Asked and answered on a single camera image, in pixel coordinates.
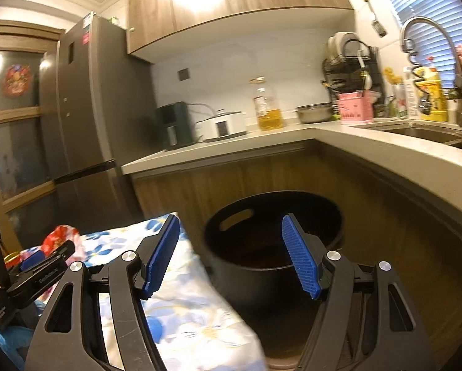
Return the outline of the blue gloved hand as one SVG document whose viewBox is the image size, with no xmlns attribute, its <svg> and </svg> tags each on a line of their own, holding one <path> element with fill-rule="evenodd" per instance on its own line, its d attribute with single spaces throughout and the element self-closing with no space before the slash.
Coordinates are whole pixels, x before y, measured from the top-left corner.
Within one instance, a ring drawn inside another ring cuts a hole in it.
<svg viewBox="0 0 462 371">
<path fill-rule="evenodd" d="M 33 333 L 32 329 L 24 326 L 8 326 L 0 332 L 0 348 L 18 370 L 24 369 Z"/>
</svg>

